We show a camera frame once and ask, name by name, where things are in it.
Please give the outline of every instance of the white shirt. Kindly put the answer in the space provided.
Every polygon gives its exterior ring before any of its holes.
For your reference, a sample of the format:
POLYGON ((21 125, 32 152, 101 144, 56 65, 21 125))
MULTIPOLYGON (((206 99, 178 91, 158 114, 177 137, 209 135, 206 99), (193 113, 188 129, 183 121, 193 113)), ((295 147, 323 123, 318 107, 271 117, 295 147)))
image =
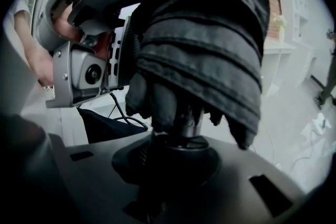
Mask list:
POLYGON ((25 12, 29 22, 29 9, 24 0, 15 0, 3 21, 4 34, 20 56, 20 59, 25 63, 25 65, 22 65, 22 74, 25 74, 25 77, 22 80, 18 78, 17 85, 12 85, 12 87, 22 87, 23 91, 14 89, 11 92, 25 92, 27 97, 23 102, 22 108, 15 108, 11 112, 20 114, 23 118, 35 122, 46 133, 59 135, 65 146, 88 144, 85 126, 76 108, 48 109, 46 107, 46 100, 54 98, 54 95, 51 91, 42 88, 35 74, 29 69, 22 42, 14 29, 14 15, 22 10, 25 12))

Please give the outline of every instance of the black glove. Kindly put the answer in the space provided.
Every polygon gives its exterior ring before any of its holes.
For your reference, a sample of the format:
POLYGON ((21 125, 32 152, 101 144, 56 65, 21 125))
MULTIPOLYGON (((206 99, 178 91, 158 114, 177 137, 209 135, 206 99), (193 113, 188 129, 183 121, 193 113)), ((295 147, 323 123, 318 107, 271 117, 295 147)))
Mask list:
POLYGON ((202 107, 215 125, 224 114, 248 148, 260 120, 268 14, 257 0, 143 1, 131 18, 141 49, 127 114, 151 116, 156 131, 169 133, 181 103, 202 107))

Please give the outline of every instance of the person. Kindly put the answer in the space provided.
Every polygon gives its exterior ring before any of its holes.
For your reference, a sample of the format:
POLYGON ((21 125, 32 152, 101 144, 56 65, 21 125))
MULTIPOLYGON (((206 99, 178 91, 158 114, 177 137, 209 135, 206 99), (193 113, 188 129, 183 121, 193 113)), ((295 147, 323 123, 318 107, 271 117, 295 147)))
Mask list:
MULTIPOLYGON (((335 32, 327 33, 327 37, 336 42, 335 32)), ((332 55, 332 58, 328 71, 327 85, 325 85, 324 89, 321 92, 319 92, 318 95, 316 96, 318 107, 320 109, 323 107, 327 98, 330 96, 332 90, 336 86, 336 47, 334 48, 334 50, 330 51, 330 54, 332 55)))
MULTIPOLYGON (((67 18, 72 10, 68 6, 54 21, 55 31, 72 41, 80 41, 83 33, 70 25, 67 18)), ((131 124, 107 119, 93 111, 76 108, 46 108, 45 101, 53 93, 44 87, 53 85, 53 59, 32 37, 30 13, 24 0, 15 0, 3 21, 3 28, 10 44, 35 76, 35 83, 20 111, 23 118, 41 126, 46 133, 59 135, 65 146, 101 142, 141 133, 144 130, 131 124)), ((109 33, 103 33, 94 47, 100 58, 107 54, 109 33)))

